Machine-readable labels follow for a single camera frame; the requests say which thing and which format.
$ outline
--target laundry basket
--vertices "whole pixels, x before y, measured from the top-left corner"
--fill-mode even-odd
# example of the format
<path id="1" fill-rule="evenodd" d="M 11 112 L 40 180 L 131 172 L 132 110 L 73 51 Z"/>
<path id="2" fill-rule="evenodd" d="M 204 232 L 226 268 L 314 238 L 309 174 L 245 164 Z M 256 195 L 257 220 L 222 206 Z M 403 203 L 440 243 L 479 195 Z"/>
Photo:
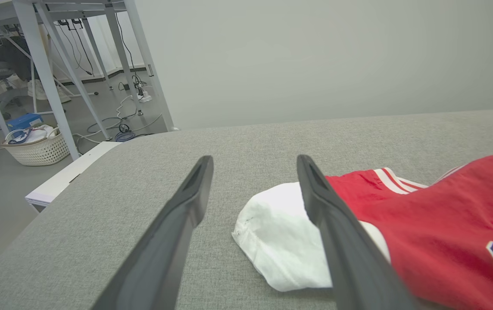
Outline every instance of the laundry basket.
<path id="1" fill-rule="evenodd" d="M 69 147 L 59 132 L 59 128 L 53 131 L 55 136 L 45 137 L 33 143 L 10 145 L 4 141 L 0 145 L 23 165 L 53 165 L 69 155 Z"/>

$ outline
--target shoe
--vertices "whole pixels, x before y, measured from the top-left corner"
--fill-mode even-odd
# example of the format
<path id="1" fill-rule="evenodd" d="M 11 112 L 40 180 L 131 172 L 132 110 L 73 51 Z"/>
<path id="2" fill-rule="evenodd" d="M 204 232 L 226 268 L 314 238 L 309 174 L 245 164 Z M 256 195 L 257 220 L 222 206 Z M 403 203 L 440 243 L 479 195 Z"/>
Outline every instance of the shoe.
<path id="1" fill-rule="evenodd" d="M 41 81 L 36 79 L 34 82 L 36 83 L 36 100 L 47 100 L 47 95 L 45 94 L 44 86 L 41 84 Z M 57 85 L 57 93 L 59 94 L 61 103 L 71 101 L 71 98 L 63 92 L 59 85 Z M 34 96 L 32 92 L 32 81 L 28 82 L 28 96 Z"/>

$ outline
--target red fabric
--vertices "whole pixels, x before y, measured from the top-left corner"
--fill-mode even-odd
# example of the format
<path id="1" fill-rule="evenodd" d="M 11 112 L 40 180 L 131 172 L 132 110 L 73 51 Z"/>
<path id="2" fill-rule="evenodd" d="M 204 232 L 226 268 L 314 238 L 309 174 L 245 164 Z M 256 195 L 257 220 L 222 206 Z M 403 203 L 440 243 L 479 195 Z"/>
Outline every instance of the red fabric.
<path id="1" fill-rule="evenodd" d="M 374 170 L 327 179 L 359 220 L 379 228 L 392 266 L 414 295 L 493 310 L 493 156 L 404 195 Z"/>

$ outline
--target gray fabric surface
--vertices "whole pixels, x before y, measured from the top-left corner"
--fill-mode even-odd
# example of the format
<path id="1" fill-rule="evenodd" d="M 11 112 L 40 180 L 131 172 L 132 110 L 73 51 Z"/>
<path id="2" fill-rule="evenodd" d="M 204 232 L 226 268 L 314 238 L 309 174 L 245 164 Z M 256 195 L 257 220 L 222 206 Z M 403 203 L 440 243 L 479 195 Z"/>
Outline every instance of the gray fabric surface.
<path id="1" fill-rule="evenodd" d="M 254 194 L 323 173 L 390 167 L 431 184 L 493 154 L 493 111 L 308 121 L 162 133 L 119 145 L 75 179 L 0 257 L 0 309 L 87 309 L 202 155 L 215 172 L 178 309 L 334 309 L 331 290 L 280 293 L 231 239 Z"/>

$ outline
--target power plug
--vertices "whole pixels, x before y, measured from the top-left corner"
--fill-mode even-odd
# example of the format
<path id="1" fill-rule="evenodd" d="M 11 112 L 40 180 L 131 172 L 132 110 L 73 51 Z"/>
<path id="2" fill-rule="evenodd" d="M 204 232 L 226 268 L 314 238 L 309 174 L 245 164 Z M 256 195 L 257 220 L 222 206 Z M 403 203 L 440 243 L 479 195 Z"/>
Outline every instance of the power plug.
<path id="1" fill-rule="evenodd" d="M 149 102 L 150 100 L 153 99 L 153 97 L 150 96 L 150 94 L 148 94 L 148 92 L 146 92 L 146 91 L 144 91 L 143 96 L 141 96 L 140 94 L 138 94 L 137 96 L 138 96 L 138 98 L 140 98 L 141 103 Z"/>

